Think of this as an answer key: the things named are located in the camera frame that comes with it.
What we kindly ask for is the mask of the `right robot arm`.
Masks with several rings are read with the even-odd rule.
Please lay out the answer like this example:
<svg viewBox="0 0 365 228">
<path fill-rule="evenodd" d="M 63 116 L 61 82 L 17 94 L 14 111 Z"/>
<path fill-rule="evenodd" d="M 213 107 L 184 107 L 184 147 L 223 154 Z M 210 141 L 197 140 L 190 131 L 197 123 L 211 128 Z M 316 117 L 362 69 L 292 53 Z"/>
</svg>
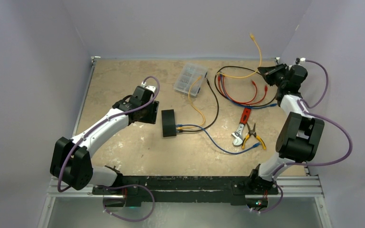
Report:
<svg viewBox="0 0 365 228">
<path fill-rule="evenodd" d="M 258 71 L 268 85 L 277 87 L 276 101 L 287 118 L 276 141 L 276 153 L 259 165 L 258 175 L 248 180 L 248 188 L 253 193 L 264 190 L 266 181 L 272 181 L 288 166 L 311 161 L 325 126 L 323 120 L 307 114 L 307 108 L 300 103 L 299 90 L 308 76 L 303 66 L 279 64 L 258 67 Z"/>
</svg>

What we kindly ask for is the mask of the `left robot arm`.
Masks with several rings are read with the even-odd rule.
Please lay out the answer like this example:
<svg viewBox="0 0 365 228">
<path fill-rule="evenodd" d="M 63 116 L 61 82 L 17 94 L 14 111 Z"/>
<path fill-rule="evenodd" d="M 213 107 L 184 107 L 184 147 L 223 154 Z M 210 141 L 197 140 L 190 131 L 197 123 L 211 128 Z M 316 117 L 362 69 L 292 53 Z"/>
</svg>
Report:
<svg viewBox="0 0 365 228">
<path fill-rule="evenodd" d="M 94 167 L 95 152 L 120 130 L 135 123 L 156 122 L 159 89 L 139 85 L 132 95 L 115 102 L 109 111 L 82 133 L 67 139 L 59 138 L 54 147 L 49 172 L 69 188 L 81 190 L 88 184 L 102 185 L 110 194 L 118 194 L 123 187 L 120 172 L 109 166 Z"/>
</svg>

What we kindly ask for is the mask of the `black network switch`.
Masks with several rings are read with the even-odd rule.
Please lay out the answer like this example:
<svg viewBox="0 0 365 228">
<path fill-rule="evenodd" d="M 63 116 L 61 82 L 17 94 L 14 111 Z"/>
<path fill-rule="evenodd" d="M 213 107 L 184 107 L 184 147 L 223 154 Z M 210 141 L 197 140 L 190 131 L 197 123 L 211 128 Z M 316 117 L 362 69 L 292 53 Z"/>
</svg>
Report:
<svg viewBox="0 0 365 228">
<path fill-rule="evenodd" d="M 177 135 L 177 130 L 174 110 L 162 110 L 161 116 L 163 137 L 175 137 Z"/>
</svg>

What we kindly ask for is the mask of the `clear plastic parts box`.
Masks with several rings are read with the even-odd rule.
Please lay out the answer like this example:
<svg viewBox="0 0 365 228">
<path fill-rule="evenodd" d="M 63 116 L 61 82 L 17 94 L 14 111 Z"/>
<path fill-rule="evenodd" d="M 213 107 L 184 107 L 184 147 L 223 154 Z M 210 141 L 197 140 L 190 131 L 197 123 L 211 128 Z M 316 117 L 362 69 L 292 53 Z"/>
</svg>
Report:
<svg viewBox="0 0 365 228">
<path fill-rule="evenodd" d="M 207 74 L 208 68 L 198 64 L 187 63 L 184 65 L 173 88 L 176 92 L 196 97 Z"/>
</svg>

